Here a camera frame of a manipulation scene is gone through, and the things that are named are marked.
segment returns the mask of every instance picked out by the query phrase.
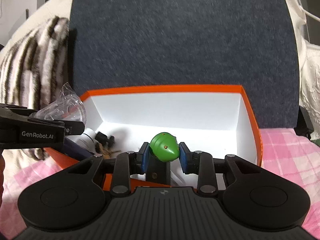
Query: white cable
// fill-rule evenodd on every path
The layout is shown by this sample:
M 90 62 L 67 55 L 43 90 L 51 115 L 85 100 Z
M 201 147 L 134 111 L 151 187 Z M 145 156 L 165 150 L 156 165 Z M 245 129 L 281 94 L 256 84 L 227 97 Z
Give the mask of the white cable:
M 311 18 L 315 19 L 316 21 L 320 22 L 320 18 L 319 18 L 319 17 L 317 17 L 317 16 L 313 15 L 312 13 L 308 12 L 308 11 L 305 10 L 302 6 L 300 6 L 300 9 L 301 9 L 302 11 L 304 11 L 304 13 L 305 13 L 306 15 L 308 15 L 308 16 L 310 16 Z
M 309 35 L 308 23 L 306 24 L 306 27 L 307 27 L 308 41 L 309 41 L 309 43 L 311 43 L 311 41 L 310 41 L 310 35 Z

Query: plastic bag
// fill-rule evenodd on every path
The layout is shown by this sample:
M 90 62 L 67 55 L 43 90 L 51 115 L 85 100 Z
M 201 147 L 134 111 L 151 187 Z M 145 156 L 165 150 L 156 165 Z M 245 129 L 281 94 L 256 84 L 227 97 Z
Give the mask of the plastic bag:
M 44 120 L 81 121 L 84 124 L 87 121 L 84 105 L 69 83 L 63 85 L 57 100 L 30 116 Z

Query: box rim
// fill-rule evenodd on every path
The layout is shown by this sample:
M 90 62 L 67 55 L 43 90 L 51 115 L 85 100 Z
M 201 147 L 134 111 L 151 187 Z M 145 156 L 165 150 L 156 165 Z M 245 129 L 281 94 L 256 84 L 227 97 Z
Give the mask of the box rim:
M 249 116 L 250 125 L 257 150 L 257 165 L 261 166 L 263 145 L 260 130 L 254 116 L 249 98 L 242 85 L 151 85 L 135 87 L 119 87 L 88 90 L 80 99 L 84 102 L 90 97 L 117 94 L 137 94 L 137 93 L 164 93 L 164 92 L 211 92 L 211 93 L 239 93 L 242 96 L 244 105 Z

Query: green egg-shaped toy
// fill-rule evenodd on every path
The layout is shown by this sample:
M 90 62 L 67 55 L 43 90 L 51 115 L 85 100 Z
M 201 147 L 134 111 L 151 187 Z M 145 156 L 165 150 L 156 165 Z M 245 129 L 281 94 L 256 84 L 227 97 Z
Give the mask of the green egg-shaped toy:
M 153 155 L 164 163 L 172 162 L 180 156 L 177 139 L 167 132 L 162 132 L 154 136 L 150 142 L 150 148 Z

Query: pink plaid fabric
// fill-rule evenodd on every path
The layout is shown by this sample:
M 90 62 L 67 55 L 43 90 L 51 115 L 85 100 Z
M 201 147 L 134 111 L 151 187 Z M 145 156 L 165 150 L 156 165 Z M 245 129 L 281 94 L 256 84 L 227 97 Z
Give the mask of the pink plaid fabric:
M 260 129 L 262 167 L 303 187 L 311 207 L 302 227 L 320 238 L 320 148 L 293 129 Z
M 22 190 L 58 171 L 61 171 L 61 168 L 52 158 L 48 158 L 22 169 L 14 178 L 4 182 L 0 208 L 0 232 L 7 239 L 14 238 L 26 228 L 17 204 Z
M 311 199 L 303 228 L 320 238 L 320 148 L 307 138 L 296 136 L 293 129 L 261 129 L 262 166 L 301 187 Z M 23 189 L 61 168 L 51 159 L 35 163 L 4 184 L 0 208 L 0 231 L 12 239 L 26 228 L 18 211 L 17 200 Z

